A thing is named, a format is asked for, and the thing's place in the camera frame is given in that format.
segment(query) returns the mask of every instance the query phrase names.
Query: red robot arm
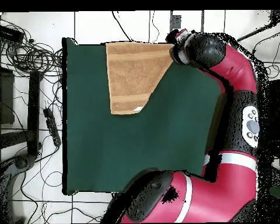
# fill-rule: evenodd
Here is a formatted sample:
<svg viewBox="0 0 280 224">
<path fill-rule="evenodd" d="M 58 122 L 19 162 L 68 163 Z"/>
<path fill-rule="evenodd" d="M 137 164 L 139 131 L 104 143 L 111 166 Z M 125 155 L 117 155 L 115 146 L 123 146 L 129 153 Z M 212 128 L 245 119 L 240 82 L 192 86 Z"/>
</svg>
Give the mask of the red robot arm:
<svg viewBox="0 0 280 224">
<path fill-rule="evenodd" d="M 260 127 L 252 64 L 239 52 L 239 45 L 231 46 L 220 35 L 187 30 L 173 34 L 167 39 L 175 44 L 174 61 L 211 76 L 226 95 L 215 144 L 206 150 L 201 176 L 156 172 L 121 223 L 228 222 L 256 198 Z"/>
</svg>

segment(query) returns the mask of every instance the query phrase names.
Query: green tablecloth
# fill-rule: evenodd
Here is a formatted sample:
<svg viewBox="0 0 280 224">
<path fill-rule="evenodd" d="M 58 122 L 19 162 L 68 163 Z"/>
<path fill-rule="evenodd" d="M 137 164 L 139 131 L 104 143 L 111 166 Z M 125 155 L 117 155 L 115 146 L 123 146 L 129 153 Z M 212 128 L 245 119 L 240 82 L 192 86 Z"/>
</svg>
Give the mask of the green tablecloth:
<svg viewBox="0 0 280 224">
<path fill-rule="evenodd" d="M 111 115 L 105 45 L 67 43 L 64 190 L 121 191 L 149 167 L 200 174 L 219 85 L 172 64 L 144 109 Z"/>
</svg>

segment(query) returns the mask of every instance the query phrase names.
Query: brown towel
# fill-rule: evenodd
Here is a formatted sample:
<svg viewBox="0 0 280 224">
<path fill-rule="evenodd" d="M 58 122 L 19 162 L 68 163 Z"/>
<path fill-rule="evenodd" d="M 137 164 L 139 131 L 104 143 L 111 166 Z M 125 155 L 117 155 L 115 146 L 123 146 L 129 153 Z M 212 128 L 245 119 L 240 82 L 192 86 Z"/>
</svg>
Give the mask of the brown towel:
<svg viewBox="0 0 280 224">
<path fill-rule="evenodd" d="M 140 42 L 106 43 L 111 114 L 134 114 L 172 63 L 172 44 Z"/>
</svg>

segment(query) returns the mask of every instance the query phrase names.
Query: power strip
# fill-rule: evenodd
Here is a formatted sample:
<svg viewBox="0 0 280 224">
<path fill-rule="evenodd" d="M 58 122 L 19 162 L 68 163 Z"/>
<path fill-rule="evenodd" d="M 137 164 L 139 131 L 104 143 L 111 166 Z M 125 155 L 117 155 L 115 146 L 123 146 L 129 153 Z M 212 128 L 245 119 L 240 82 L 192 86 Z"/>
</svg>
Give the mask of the power strip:
<svg viewBox="0 0 280 224">
<path fill-rule="evenodd" d="M 50 135 L 53 138 L 53 143 L 56 147 L 61 145 L 61 139 L 57 130 L 55 118 L 51 109 L 46 108 L 43 110 L 45 118 L 47 118 L 47 127 L 49 129 Z"/>
</svg>

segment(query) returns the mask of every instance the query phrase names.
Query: tile floor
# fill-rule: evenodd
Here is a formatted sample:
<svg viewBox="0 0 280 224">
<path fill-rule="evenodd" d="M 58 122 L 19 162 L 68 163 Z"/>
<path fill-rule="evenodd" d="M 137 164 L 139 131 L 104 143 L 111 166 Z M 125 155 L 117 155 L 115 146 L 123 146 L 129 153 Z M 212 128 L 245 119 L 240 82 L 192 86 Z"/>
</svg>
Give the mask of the tile floor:
<svg viewBox="0 0 280 224">
<path fill-rule="evenodd" d="M 118 17 L 122 28 L 127 35 L 136 41 L 148 41 L 148 20 L 149 11 L 136 12 L 114 12 Z M 188 30 L 200 31 L 201 28 L 201 12 L 200 11 L 174 11 L 174 15 L 182 15 L 182 28 Z M 232 35 L 234 38 L 239 38 L 255 28 L 268 24 L 268 10 L 227 10 L 225 32 Z M 206 10 L 205 11 L 205 32 L 223 32 L 224 30 L 224 10 Z M 54 51 L 61 48 L 62 37 L 74 37 L 79 44 L 99 44 L 107 41 L 127 40 L 123 32 L 120 30 L 117 22 L 113 19 L 111 12 L 25 12 L 25 13 L 4 13 L 3 20 L 14 23 L 31 34 L 31 37 L 36 43 L 43 43 L 51 46 Z M 164 43 L 165 37 L 169 32 L 169 11 L 155 11 L 153 24 L 159 31 L 151 25 L 150 27 L 150 42 Z M 0 21 L 2 25 L 8 25 L 4 21 Z M 254 37 L 248 38 L 241 42 L 245 48 L 251 51 L 254 45 L 270 35 L 280 31 L 280 24 L 271 30 L 264 31 Z M 257 47 L 255 56 L 263 61 L 272 61 L 275 57 L 280 36 L 264 41 Z M 275 61 L 280 61 L 280 47 Z M 6 57 L 2 57 L 2 62 L 7 62 Z M 277 75 L 276 71 L 272 71 L 271 77 Z M 47 76 L 49 81 L 55 82 L 56 76 Z M 27 106 L 24 101 L 28 101 L 28 96 L 21 92 L 28 92 L 29 80 L 26 78 L 16 78 L 14 91 L 14 110 L 19 116 L 24 128 L 27 128 Z M 41 82 L 40 106 L 42 108 L 50 101 L 47 98 L 53 99 L 52 84 L 46 80 Z M 62 93 L 58 92 L 57 96 L 62 101 Z M 54 115 L 59 125 L 59 134 L 62 135 L 62 114 L 57 108 L 54 108 Z M 40 115 L 40 128 L 47 129 L 46 119 Z M 16 119 L 12 125 L 2 125 L 1 128 L 21 128 Z M 14 130 L 1 130 L 1 133 L 6 133 Z M 48 131 L 40 131 L 40 141 L 48 135 Z M 5 160 L 21 149 L 26 144 L 16 145 L 0 151 L 0 159 Z M 43 156 L 54 151 L 54 145 L 51 137 L 44 141 Z M 44 185 L 43 179 L 40 176 L 40 168 L 42 176 L 47 178 L 47 184 Z M 24 192 L 38 201 L 38 210 L 32 217 L 31 222 L 43 224 L 45 222 L 41 215 L 41 209 L 44 201 L 45 218 L 48 223 L 95 223 L 89 216 L 102 216 L 107 208 L 107 203 L 111 200 L 110 193 L 99 192 L 80 192 L 73 196 L 65 196 L 61 192 L 61 173 L 62 173 L 62 146 L 60 150 L 54 154 L 51 159 L 44 159 L 41 163 L 36 163 L 32 169 L 27 172 Z M 13 206 L 15 215 L 25 216 L 26 223 L 34 212 L 35 203 L 27 200 L 19 191 L 23 181 L 23 174 L 20 174 L 13 188 Z M 68 211 L 63 214 L 53 213 Z"/>
</svg>

